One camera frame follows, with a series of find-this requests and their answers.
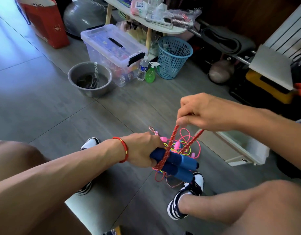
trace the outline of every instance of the brown wooden panel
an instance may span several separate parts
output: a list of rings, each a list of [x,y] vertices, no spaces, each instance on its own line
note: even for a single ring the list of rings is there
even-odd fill
[[[260,45],[301,4],[301,0],[212,0],[205,20],[226,26]]]

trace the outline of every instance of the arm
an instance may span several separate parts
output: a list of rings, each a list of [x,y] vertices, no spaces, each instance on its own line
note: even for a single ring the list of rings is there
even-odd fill
[[[129,162],[140,167],[156,165],[149,155],[163,147],[158,136],[143,133],[122,139],[129,149]],[[110,139],[1,181],[0,234],[27,234],[79,188],[124,158],[121,142]]]
[[[201,93],[181,99],[177,124],[194,124],[210,131],[239,130],[301,169],[301,124],[269,110]]]

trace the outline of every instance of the green spray bottle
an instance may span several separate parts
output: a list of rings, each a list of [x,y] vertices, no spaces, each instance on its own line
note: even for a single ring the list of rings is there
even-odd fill
[[[151,65],[151,67],[150,67],[150,69],[147,70],[146,75],[145,75],[145,81],[148,83],[151,83],[155,80],[155,77],[156,77],[155,67],[158,67],[160,65],[160,63],[151,62],[150,65]]]

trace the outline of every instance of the black and white sneaker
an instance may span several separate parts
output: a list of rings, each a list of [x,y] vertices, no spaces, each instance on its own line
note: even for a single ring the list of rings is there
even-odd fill
[[[191,183],[185,183],[180,191],[175,195],[173,200],[169,203],[167,212],[170,218],[173,220],[178,220],[181,218],[185,218],[188,214],[183,214],[179,210],[179,201],[180,198],[185,194],[191,194],[195,196],[200,196],[203,193],[204,188],[204,178],[203,175],[199,172],[194,172],[194,180]]]
[[[98,145],[100,142],[97,138],[89,138],[86,143],[81,147],[80,150],[89,149],[93,146]],[[85,186],[82,187],[82,189],[78,190],[77,195],[82,196],[87,194],[90,189],[92,188],[92,181],[87,183]]]

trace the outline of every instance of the blue plastic basket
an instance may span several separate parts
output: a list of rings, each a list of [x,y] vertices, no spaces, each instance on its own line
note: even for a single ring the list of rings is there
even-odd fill
[[[192,56],[193,49],[186,41],[174,37],[164,36],[159,39],[158,75],[164,79],[174,79],[186,60]]]

